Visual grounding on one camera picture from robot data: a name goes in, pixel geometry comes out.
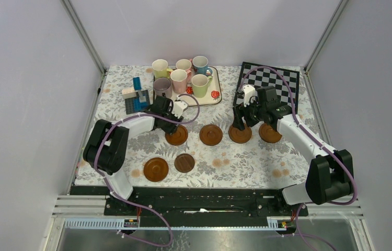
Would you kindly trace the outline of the brown coaster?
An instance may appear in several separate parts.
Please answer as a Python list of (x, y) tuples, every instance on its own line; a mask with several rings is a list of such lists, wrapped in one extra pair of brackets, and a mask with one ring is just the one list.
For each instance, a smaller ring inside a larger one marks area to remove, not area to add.
[(263, 123), (259, 128), (259, 136), (267, 143), (277, 143), (282, 139), (282, 135), (275, 131), (270, 125)]
[(185, 126), (179, 125), (177, 130), (173, 134), (165, 133), (166, 141), (174, 146), (179, 146), (184, 144), (188, 138), (188, 130)]
[(250, 127), (245, 127), (245, 129), (241, 131), (231, 125), (228, 130), (228, 135), (233, 142), (244, 144), (251, 139), (252, 130)]
[(219, 144), (223, 138), (223, 132), (220, 127), (214, 124), (208, 124), (202, 127), (199, 132), (201, 142), (208, 146)]
[(167, 162), (160, 157), (154, 157), (148, 160), (143, 168), (144, 176), (151, 182), (160, 182), (164, 180), (169, 172)]

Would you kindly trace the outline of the black white chessboard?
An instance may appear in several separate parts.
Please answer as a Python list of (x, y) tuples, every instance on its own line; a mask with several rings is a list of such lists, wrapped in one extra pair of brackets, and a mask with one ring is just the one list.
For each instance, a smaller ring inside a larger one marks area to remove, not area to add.
[(269, 69), (263, 69), (262, 65), (243, 62), (239, 73), (239, 79), (233, 99), (233, 106), (244, 102), (244, 93), (241, 86), (251, 85), (255, 89), (273, 86), (281, 104), (291, 105), (294, 103), (295, 111), (298, 112), (299, 78), (300, 72), (274, 67), (277, 74)]

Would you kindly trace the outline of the green mug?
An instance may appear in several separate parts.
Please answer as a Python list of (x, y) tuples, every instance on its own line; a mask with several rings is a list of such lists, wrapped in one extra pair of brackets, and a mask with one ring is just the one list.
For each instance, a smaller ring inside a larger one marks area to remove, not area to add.
[(212, 76), (205, 76), (203, 74), (197, 74), (192, 77), (191, 86), (196, 98), (203, 98), (206, 95), (212, 79)]

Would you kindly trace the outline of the dark walnut coaster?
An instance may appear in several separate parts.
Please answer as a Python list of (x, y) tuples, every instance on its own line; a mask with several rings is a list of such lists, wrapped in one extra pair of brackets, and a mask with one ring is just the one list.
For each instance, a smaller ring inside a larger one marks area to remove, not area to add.
[(194, 169), (195, 160), (192, 155), (183, 153), (176, 157), (174, 166), (177, 171), (181, 173), (188, 173)]

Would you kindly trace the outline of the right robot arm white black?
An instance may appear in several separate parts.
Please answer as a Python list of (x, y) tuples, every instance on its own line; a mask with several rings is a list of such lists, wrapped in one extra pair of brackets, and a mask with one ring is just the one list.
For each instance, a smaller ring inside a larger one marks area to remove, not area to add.
[(307, 128), (291, 106), (281, 104), (275, 87), (244, 85), (242, 90), (243, 102), (233, 107), (233, 127), (243, 131), (264, 122), (292, 143), (309, 164), (306, 180), (283, 188), (282, 196), (275, 199), (278, 214), (288, 215), (300, 203), (335, 203), (355, 192), (352, 156), (347, 150), (337, 151)]

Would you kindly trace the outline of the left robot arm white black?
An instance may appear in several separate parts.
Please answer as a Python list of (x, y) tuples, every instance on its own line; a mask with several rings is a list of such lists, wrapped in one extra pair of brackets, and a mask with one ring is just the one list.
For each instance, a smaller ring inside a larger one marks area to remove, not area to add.
[(183, 100), (156, 97), (143, 111), (118, 122), (96, 121), (83, 151), (83, 159), (103, 176), (110, 194), (118, 198), (116, 207), (121, 213), (132, 214), (137, 203), (130, 197), (133, 186), (122, 170), (128, 141), (158, 128), (168, 134), (175, 133), (187, 107)]

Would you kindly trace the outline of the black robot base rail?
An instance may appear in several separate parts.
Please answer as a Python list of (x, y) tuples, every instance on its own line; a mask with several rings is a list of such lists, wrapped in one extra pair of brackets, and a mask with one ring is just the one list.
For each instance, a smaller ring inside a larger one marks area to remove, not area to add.
[(298, 205), (275, 189), (134, 187), (127, 202), (104, 186), (73, 186), (74, 196), (104, 196), (105, 216), (128, 216), (141, 227), (267, 227), (268, 218), (290, 220)]

